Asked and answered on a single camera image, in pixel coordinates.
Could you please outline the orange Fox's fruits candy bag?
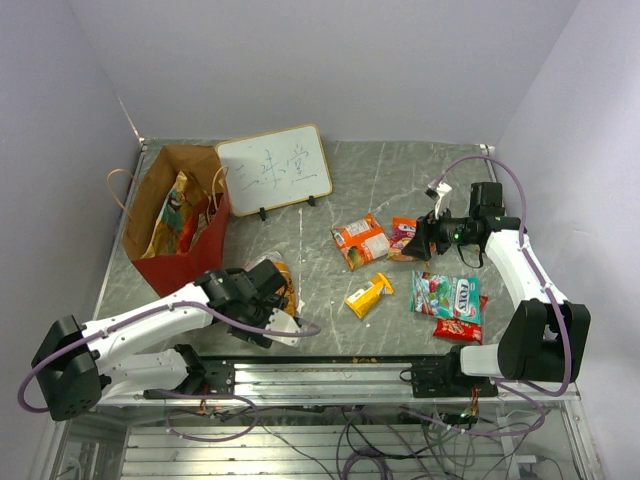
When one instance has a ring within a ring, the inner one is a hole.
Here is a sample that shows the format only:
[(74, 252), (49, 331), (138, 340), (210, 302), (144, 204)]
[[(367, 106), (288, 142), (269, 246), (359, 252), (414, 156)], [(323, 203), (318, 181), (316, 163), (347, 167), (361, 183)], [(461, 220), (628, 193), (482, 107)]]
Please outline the orange Fox's fruits candy bag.
[(390, 237), (387, 259), (397, 262), (415, 261), (416, 258), (402, 253), (402, 250), (414, 238), (417, 222), (406, 217), (394, 217), (392, 220), (392, 235)]

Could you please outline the orange chip bag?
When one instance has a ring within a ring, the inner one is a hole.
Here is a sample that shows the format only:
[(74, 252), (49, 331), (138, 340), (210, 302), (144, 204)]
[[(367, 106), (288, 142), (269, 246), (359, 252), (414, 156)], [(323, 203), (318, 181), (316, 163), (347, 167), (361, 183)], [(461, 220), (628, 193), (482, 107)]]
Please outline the orange chip bag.
[(289, 266), (287, 265), (282, 254), (279, 251), (271, 250), (271, 251), (265, 252), (255, 257), (253, 260), (247, 262), (244, 265), (244, 268), (246, 270), (250, 270), (253, 267), (255, 267), (257, 264), (262, 262), (263, 260), (271, 261), (275, 265), (275, 267), (279, 270), (283, 278), (285, 279), (286, 286), (280, 288), (277, 291), (277, 294), (283, 295), (288, 301), (284, 311), (287, 312), (289, 315), (296, 317), (298, 315), (298, 301), (295, 293), (293, 277), (289, 269)]

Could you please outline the red brown paper bag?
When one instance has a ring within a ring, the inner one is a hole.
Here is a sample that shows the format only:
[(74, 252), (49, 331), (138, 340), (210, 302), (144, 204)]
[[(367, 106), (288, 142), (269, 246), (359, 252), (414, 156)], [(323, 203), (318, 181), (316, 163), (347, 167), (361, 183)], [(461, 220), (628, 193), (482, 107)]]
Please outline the red brown paper bag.
[(214, 147), (164, 146), (134, 186), (122, 245), (156, 294), (221, 267), (230, 200)]

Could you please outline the gold teal snack bag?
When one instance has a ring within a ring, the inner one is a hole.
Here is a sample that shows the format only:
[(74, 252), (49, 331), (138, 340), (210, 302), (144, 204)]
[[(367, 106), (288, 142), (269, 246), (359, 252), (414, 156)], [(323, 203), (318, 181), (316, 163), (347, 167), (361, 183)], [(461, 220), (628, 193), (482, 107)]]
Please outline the gold teal snack bag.
[(162, 203), (151, 240), (141, 258), (180, 254), (177, 252), (177, 244), (182, 224), (182, 207), (187, 202), (195, 203), (205, 196), (209, 195), (194, 176), (181, 170)]

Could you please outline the red Doritos chip bag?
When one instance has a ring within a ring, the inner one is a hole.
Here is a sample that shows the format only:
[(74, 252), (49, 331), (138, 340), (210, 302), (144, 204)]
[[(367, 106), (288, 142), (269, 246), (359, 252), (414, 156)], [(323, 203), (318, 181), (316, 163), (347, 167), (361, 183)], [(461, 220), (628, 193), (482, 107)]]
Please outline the red Doritos chip bag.
[(211, 196), (205, 196), (195, 203), (187, 202), (182, 210), (181, 231), (177, 244), (177, 252), (180, 254), (191, 250), (216, 212)]

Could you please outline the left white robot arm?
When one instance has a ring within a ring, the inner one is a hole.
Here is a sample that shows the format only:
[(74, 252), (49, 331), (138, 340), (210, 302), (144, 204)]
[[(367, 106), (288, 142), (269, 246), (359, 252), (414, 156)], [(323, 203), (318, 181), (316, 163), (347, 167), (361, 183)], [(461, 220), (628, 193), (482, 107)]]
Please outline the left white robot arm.
[(79, 324), (56, 321), (32, 360), (55, 421), (75, 418), (101, 400), (142, 391), (175, 391), (182, 397), (211, 387), (193, 347), (160, 353), (147, 348), (215, 322), (263, 348), (294, 345), (301, 332), (285, 308), (286, 280), (270, 260), (250, 270), (210, 270), (172, 294), (131, 312)]

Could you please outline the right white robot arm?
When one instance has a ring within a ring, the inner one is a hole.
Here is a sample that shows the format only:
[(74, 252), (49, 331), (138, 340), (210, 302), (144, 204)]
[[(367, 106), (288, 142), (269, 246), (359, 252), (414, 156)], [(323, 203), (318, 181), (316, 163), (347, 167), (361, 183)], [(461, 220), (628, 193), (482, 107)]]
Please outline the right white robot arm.
[(446, 183), (427, 190), (434, 208), (418, 218), (415, 236), (403, 254), (428, 261), (453, 246), (478, 247), (481, 257), (500, 273), (515, 312), (498, 343), (461, 348), (459, 361), (440, 373), (442, 387), (459, 396), (475, 385), (476, 377), (574, 382), (586, 346), (589, 310), (570, 302), (550, 280), (522, 220), (506, 214), (501, 184), (472, 184), (469, 213), (460, 218), (449, 209), (451, 192)]

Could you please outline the teal Fox's mint candy bag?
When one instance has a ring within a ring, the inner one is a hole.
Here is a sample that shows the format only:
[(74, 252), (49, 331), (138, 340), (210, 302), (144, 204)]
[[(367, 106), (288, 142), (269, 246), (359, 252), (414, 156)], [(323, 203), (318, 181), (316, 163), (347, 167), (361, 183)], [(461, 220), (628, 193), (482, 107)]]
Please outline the teal Fox's mint candy bag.
[(409, 310), (481, 324), (479, 279), (412, 271)]

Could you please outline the orange white snack packet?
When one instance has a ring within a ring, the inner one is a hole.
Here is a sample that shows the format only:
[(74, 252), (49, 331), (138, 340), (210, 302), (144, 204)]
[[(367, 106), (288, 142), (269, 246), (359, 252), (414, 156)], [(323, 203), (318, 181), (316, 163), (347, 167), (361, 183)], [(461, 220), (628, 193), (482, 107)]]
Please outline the orange white snack packet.
[(389, 237), (371, 213), (363, 219), (332, 228), (331, 235), (350, 271), (386, 257), (390, 249)]

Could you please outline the yellow snack bar packet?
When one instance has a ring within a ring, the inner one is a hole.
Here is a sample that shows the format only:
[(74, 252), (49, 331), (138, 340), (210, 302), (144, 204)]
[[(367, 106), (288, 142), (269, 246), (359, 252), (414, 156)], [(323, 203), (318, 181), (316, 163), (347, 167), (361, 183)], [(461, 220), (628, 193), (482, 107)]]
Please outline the yellow snack bar packet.
[(384, 295), (392, 295), (394, 288), (383, 273), (377, 273), (363, 287), (347, 296), (345, 304), (362, 320)]

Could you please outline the red candy packet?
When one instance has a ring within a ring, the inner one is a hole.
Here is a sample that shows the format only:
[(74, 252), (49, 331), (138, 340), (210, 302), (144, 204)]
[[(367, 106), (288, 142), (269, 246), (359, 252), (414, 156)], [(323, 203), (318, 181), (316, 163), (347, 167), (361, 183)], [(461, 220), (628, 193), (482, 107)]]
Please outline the red candy packet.
[(446, 340), (482, 345), (483, 327), (481, 314), (487, 302), (488, 298), (486, 296), (480, 296), (477, 301), (472, 301), (470, 304), (470, 313), (475, 315), (479, 323), (466, 320), (462, 311), (454, 303), (446, 307), (438, 307), (432, 313), (437, 322), (433, 336)]

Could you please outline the small whiteboard with stand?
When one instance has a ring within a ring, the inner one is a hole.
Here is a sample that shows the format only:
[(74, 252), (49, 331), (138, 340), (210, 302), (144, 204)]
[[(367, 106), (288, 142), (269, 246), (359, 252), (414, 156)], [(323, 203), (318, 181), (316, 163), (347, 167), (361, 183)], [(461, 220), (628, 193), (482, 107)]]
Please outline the small whiteboard with stand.
[(227, 140), (215, 147), (225, 178), (231, 212), (258, 214), (333, 191), (319, 129), (305, 124)]

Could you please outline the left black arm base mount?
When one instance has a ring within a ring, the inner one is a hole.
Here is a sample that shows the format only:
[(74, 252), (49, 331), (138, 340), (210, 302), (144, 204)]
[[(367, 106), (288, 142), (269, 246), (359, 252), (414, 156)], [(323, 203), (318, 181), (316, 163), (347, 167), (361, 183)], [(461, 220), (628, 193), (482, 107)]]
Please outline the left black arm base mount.
[(229, 364), (192, 358), (187, 361), (186, 372), (186, 379), (176, 387), (145, 390), (143, 397), (148, 400), (186, 399), (234, 393), (235, 373)]

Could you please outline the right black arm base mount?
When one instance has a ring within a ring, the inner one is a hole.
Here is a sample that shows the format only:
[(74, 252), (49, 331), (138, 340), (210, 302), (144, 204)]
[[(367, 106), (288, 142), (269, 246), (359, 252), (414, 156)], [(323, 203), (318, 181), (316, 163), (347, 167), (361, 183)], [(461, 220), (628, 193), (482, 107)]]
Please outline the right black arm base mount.
[(402, 369), (399, 379), (412, 388), (414, 398), (471, 397), (480, 398), (498, 395), (497, 387), (488, 377), (469, 376), (462, 373), (460, 348), (454, 347), (442, 355), (426, 355), (410, 362)]

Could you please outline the aluminium rail frame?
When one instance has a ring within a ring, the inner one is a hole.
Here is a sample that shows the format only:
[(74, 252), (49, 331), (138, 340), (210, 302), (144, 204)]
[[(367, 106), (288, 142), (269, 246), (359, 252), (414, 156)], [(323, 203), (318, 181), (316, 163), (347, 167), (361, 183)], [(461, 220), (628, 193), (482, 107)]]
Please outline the aluminium rail frame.
[(233, 394), (103, 399), (57, 428), (48, 479), (600, 479), (579, 392), (413, 397), (421, 356), (295, 356), (241, 349), (217, 329), (177, 345), (235, 373)]

